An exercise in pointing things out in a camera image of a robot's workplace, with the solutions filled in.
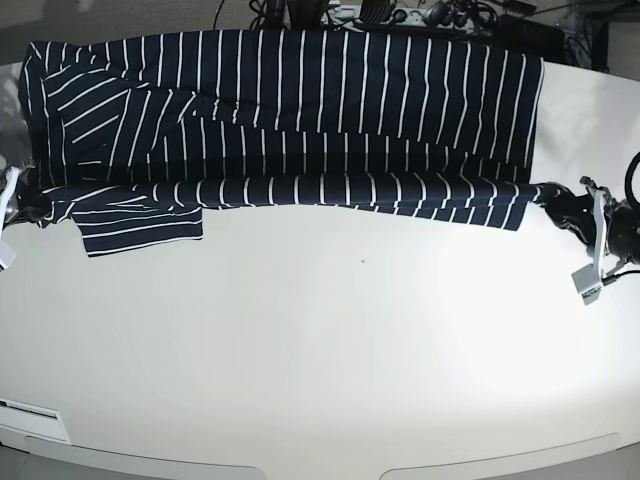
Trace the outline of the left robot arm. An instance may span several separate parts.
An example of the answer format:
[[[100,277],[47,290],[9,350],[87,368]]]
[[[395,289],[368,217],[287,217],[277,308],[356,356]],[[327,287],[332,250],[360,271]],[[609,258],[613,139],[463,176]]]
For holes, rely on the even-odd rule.
[[[639,167],[639,157],[631,160],[624,177],[621,201],[610,190],[584,176],[580,184],[585,193],[576,195],[567,187],[545,183],[547,196],[538,204],[552,223],[573,233],[586,247],[587,254],[597,257],[596,243],[602,242],[603,253],[619,259],[618,266],[639,263],[639,197],[634,193],[633,180]]]

